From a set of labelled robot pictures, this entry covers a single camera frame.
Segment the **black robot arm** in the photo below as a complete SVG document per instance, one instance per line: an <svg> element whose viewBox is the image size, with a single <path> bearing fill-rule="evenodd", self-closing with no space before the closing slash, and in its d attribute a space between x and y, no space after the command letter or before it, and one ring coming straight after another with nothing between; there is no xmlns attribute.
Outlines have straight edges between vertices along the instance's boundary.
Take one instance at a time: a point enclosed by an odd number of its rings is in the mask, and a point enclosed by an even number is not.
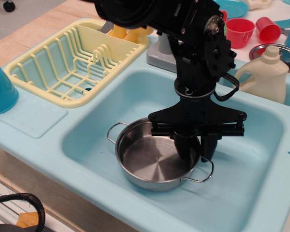
<svg viewBox="0 0 290 232"><path fill-rule="evenodd" d="M218 140L243 136L246 113L223 107L232 96L216 94L224 78L239 89L229 74L236 53L224 35L223 14L212 0L96 0L98 15L126 29L152 27L166 35L176 62L174 82L180 101L148 117L152 135L170 136L181 159L196 145L202 162L210 161Z"/></svg>

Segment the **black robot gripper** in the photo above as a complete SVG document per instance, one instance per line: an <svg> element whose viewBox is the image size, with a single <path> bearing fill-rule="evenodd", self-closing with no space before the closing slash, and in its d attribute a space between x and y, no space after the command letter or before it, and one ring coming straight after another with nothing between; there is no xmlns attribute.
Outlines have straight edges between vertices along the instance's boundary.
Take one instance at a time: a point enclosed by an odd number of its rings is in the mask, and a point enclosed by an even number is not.
<svg viewBox="0 0 290 232"><path fill-rule="evenodd" d="M247 114L221 106L210 97L198 100L181 99L172 107L150 113L153 136L169 136L181 160L190 159L190 137L201 137L202 161L211 160L218 139L243 136Z"/></svg>

